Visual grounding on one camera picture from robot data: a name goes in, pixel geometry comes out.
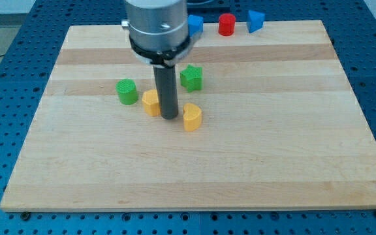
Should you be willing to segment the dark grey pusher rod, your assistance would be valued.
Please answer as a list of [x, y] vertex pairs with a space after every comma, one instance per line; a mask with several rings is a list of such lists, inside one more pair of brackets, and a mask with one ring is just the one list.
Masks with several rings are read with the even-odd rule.
[[153, 68], [161, 116], [174, 119], [178, 116], [178, 92], [175, 67]]

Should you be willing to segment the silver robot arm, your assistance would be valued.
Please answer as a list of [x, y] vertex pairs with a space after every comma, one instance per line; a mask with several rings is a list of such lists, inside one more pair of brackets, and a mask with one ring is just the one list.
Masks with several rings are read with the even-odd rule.
[[179, 114], [176, 65], [200, 39], [201, 31], [189, 32], [187, 2], [184, 0], [125, 0], [127, 18], [122, 28], [139, 60], [151, 65], [164, 119]]

